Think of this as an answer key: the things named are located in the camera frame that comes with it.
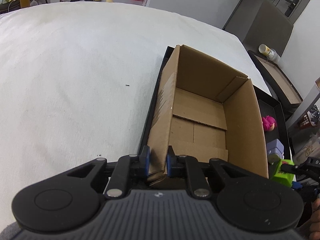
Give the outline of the person's right hand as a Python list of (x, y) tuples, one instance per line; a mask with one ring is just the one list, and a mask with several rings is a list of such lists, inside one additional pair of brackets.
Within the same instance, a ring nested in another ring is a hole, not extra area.
[(310, 218), (310, 240), (320, 240), (320, 199), (317, 198), (312, 204), (312, 216)]

